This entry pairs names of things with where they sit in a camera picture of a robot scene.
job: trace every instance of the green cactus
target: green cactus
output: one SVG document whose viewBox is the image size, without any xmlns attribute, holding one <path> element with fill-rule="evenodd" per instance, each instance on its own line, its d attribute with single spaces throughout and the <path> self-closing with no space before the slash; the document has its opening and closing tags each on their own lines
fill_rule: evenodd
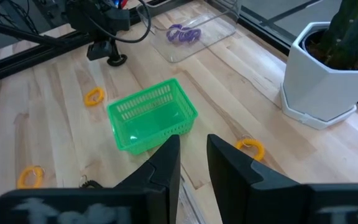
<svg viewBox="0 0 358 224">
<path fill-rule="evenodd" d="M 329 67 L 357 69 L 358 63 L 358 0 L 342 0 L 329 29 L 316 45 Z"/>
</svg>

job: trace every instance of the green basket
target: green basket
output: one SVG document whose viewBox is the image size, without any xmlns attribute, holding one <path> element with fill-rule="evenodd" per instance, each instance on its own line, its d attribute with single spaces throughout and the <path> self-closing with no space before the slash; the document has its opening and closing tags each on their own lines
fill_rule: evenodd
<svg viewBox="0 0 358 224">
<path fill-rule="evenodd" d="M 190 131 L 198 113 L 176 78 L 107 107 L 117 147 L 139 154 Z"/>
</svg>

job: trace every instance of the purple object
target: purple object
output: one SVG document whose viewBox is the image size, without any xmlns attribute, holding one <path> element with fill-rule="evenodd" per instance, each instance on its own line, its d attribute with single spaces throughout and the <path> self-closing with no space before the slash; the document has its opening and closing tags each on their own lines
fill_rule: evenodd
<svg viewBox="0 0 358 224">
<path fill-rule="evenodd" d="M 169 29 L 171 28 L 179 28 L 181 30 L 177 30 L 173 35 L 171 35 L 171 31 L 167 32 L 167 37 L 170 42 L 173 42 L 176 37 L 178 37 L 180 42 L 189 43 L 200 39 L 201 29 L 190 29 L 189 27 L 182 27 L 180 24 L 174 24 L 169 27 Z"/>
</svg>

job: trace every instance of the plastic basket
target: plastic basket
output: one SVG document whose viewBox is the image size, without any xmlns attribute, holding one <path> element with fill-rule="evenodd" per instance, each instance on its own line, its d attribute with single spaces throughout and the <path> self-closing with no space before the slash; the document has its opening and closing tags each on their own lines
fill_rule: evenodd
<svg viewBox="0 0 358 224">
<path fill-rule="evenodd" d="M 190 131 L 198 113 L 175 78 L 107 107 L 117 147 L 139 154 Z"/>
<path fill-rule="evenodd" d="M 152 16 L 152 28 L 149 34 L 152 45 L 167 61 L 179 62 L 235 33 L 240 1 L 168 0 L 154 6 L 147 4 L 147 7 Z M 138 5 L 136 10 L 147 25 L 145 7 Z M 182 28 L 172 28 L 174 24 Z M 200 32 L 200 34 L 189 41 L 180 40 L 181 33 L 190 32 Z M 171 37 L 175 35 L 176 38 L 170 40 L 168 35 Z"/>
</svg>

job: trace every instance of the orange rubber band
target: orange rubber band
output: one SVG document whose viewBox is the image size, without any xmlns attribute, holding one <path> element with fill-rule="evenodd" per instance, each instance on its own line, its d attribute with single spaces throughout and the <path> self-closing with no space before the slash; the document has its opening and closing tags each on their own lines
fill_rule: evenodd
<svg viewBox="0 0 358 224">
<path fill-rule="evenodd" d="M 91 96 L 99 93 L 99 97 L 96 100 L 91 100 Z M 104 98 L 104 91 L 100 87 L 96 87 L 93 90 L 89 91 L 84 97 L 85 106 L 94 106 L 102 102 Z"/>
<path fill-rule="evenodd" d="M 25 184 L 25 180 L 30 173 L 33 173 L 35 175 L 35 183 L 33 186 L 28 186 Z M 44 180 L 44 170 L 40 166 L 29 166 L 23 170 L 22 174 L 19 177 L 19 180 L 17 180 L 17 188 L 37 189 L 41 187 L 43 180 Z"/>
<path fill-rule="evenodd" d="M 265 156 L 264 145 L 256 139 L 243 139 L 236 143 L 236 148 L 240 149 L 242 146 L 249 145 L 255 146 L 258 149 L 258 153 L 254 156 L 254 159 L 260 162 Z"/>
</svg>

